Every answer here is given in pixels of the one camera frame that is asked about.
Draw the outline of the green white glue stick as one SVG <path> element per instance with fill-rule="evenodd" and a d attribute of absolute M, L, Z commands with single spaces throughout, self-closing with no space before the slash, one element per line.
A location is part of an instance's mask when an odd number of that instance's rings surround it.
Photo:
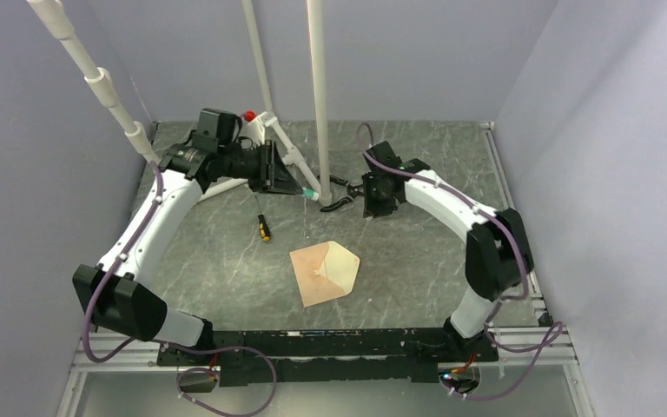
<path fill-rule="evenodd" d="M 317 202 L 320 199 L 320 195 L 313 189 L 303 189 L 301 196 L 314 202 Z"/>

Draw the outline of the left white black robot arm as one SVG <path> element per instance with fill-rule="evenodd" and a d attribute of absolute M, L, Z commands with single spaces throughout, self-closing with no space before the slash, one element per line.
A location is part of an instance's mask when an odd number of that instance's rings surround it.
<path fill-rule="evenodd" d="M 188 137 L 151 163 L 154 182 L 135 217 L 108 253 L 73 275 L 88 326 L 181 345 L 181 354 L 195 365 L 213 357 L 211 323 L 171 308 L 149 283 L 183 219 L 220 179 L 242 179 L 256 193 L 302 194 L 266 137 L 272 120 L 268 112 L 238 116 L 202 109 Z"/>

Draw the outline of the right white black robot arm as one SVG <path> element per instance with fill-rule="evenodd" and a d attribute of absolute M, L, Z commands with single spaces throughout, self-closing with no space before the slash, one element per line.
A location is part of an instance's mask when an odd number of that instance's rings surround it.
<path fill-rule="evenodd" d="M 477 337 L 502 302 L 529 293 L 532 252 L 520 213 L 477 202 L 444 181 L 419 159 L 402 161 L 388 142 L 363 153 L 370 168 L 364 175 L 365 208 L 370 217 L 390 215 L 400 203 L 425 210 L 465 244 L 467 287 L 445 322 L 444 349 L 456 361 L 467 359 Z"/>

